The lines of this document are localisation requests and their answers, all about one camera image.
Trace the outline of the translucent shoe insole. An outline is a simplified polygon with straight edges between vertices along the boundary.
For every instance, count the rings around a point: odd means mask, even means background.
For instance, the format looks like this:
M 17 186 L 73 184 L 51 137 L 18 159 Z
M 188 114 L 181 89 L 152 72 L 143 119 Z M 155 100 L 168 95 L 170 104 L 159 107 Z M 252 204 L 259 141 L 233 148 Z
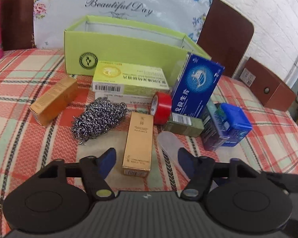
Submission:
M 184 178 L 186 180 L 189 180 L 178 160 L 178 150 L 180 148 L 184 148 L 185 145 L 177 138 L 175 134 L 167 131 L 162 131 L 158 135 L 157 140 L 161 149 L 169 157 L 169 160 L 176 166 L 176 168 L 180 171 Z

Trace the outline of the gold box with barcode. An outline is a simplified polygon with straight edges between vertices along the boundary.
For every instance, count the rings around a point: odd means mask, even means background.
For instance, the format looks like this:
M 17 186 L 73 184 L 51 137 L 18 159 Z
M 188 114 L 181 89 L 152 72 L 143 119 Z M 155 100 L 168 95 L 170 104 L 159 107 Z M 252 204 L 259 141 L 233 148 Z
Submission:
M 132 112 L 122 169 L 125 175 L 146 177 L 152 164 L 153 116 Z

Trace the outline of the olive green small box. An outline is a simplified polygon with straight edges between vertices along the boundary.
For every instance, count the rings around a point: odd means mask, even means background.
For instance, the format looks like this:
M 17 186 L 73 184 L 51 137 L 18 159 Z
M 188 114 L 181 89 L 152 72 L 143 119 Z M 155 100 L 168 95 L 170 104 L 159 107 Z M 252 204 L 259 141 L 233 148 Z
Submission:
M 204 130 L 203 121 L 186 115 L 171 113 L 167 123 L 163 127 L 164 131 L 174 134 L 198 137 Z

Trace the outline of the steel wool scrubber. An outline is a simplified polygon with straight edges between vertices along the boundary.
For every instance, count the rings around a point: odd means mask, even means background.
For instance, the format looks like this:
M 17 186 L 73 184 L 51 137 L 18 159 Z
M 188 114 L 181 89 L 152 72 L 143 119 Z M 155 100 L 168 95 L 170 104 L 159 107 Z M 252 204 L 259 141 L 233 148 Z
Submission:
M 117 127 L 125 119 L 127 111 L 124 102 L 112 102 L 107 97 L 96 98 L 74 118 L 71 133 L 80 144 L 84 144 Z

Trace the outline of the blue plastic cube container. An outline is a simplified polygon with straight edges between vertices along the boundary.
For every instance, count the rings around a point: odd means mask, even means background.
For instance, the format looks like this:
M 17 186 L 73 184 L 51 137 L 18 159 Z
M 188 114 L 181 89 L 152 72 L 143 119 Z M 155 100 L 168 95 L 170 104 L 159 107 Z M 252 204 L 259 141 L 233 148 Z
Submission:
M 253 126 L 240 107 L 228 103 L 217 103 L 215 106 L 217 119 L 229 137 L 222 146 L 235 147 L 249 134 Z

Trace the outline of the red tape roll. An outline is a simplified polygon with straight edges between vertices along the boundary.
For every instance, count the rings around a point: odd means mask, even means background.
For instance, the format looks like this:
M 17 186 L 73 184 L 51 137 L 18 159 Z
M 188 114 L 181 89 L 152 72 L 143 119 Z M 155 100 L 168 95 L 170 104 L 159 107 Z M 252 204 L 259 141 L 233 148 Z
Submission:
M 150 115 L 153 116 L 154 125 L 167 123 L 172 110 L 172 98 L 169 94 L 156 92 L 153 96 Z

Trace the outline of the white orange medicine box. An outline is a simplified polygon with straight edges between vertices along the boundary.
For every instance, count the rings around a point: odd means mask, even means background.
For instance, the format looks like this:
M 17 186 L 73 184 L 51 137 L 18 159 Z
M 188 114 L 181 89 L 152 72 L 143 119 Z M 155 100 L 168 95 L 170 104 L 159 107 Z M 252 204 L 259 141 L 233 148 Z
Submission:
M 108 92 L 95 92 L 95 98 L 98 97 L 106 97 L 109 101 L 114 103 L 150 105 L 152 102 L 152 97 L 121 95 Z

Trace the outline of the tall blue medicine box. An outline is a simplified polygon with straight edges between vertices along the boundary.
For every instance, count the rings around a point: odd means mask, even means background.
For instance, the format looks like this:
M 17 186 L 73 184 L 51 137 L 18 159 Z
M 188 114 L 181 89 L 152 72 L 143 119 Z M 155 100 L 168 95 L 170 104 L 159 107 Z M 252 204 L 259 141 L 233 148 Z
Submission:
M 188 53 L 172 89 L 172 112 L 199 118 L 223 71 L 219 63 Z

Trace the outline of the yellow green medicine box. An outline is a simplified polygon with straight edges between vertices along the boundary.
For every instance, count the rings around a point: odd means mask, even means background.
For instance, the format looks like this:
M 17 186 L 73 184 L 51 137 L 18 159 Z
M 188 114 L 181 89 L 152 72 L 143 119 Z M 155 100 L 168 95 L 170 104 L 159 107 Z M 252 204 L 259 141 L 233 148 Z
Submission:
M 168 93 L 169 86 L 161 68 L 101 61 L 94 72 L 92 91 L 152 97 L 157 91 Z

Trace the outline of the plaid bed sheet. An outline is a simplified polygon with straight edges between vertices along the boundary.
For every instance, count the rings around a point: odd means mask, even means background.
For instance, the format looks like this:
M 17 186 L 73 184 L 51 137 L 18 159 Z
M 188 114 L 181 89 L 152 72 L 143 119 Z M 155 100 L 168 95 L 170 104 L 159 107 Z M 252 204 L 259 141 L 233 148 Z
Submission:
M 71 126 L 73 119 L 94 100 L 89 76 L 77 76 L 76 99 L 49 126 L 39 125 L 30 112 L 30 104 L 65 75 L 61 50 L 8 51 L 0 59 L 0 237 L 10 230 L 2 213 L 6 195 L 57 158 L 77 162 L 113 147 L 117 163 L 106 181 L 114 191 L 176 191 L 186 185 L 157 142 L 153 144 L 152 169 L 146 178 L 122 173 L 129 118 L 99 138 L 78 144 Z M 247 86 L 228 77 L 220 79 L 212 100 L 242 108 L 252 123 L 252 131 L 237 146 L 220 147 L 214 152 L 206 151 L 200 138 L 179 136 L 188 151 L 220 162 L 240 158 L 257 170 L 298 174 L 298 126 L 289 113 L 263 107 Z

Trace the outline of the brown cardboard shoebox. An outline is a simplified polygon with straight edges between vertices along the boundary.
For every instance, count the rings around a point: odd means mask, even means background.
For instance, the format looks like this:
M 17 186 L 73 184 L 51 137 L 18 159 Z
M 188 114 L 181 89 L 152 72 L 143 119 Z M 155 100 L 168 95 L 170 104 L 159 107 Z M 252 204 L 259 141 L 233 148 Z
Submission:
M 249 58 L 240 75 L 264 107 L 285 112 L 296 94 L 276 74 L 253 58 Z

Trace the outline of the light green open box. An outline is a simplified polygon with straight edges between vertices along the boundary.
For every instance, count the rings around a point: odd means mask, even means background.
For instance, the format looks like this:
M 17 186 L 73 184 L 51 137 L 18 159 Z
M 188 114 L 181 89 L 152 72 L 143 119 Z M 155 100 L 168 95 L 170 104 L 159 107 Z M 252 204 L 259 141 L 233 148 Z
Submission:
M 134 20 L 85 16 L 64 30 L 66 72 L 92 76 L 100 61 L 158 67 L 173 86 L 187 53 L 211 57 L 186 34 Z

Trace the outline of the brown wooden headboard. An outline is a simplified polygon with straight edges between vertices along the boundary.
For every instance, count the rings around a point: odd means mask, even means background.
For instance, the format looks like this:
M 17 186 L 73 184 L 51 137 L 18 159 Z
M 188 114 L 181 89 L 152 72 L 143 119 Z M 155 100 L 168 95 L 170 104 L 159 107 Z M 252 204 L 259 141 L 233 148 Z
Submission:
M 3 49 L 29 49 L 34 45 L 34 0 L 0 0 Z M 224 75 L 236 72 L 254 33 L 253 24 L 221 0 L 213 0 L 198 45 L 225 67 Z

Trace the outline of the floral Beautiful Day pillow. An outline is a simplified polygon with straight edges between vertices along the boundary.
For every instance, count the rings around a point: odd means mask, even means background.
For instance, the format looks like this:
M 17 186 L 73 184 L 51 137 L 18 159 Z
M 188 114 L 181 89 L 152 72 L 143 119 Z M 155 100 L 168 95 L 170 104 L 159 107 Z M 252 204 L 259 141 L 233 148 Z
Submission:
M 34 42 L 62 48 L 64 29 L 86 15 L 129 19 L 185 33 L 197 41 L 213 0 L 34 0 Z

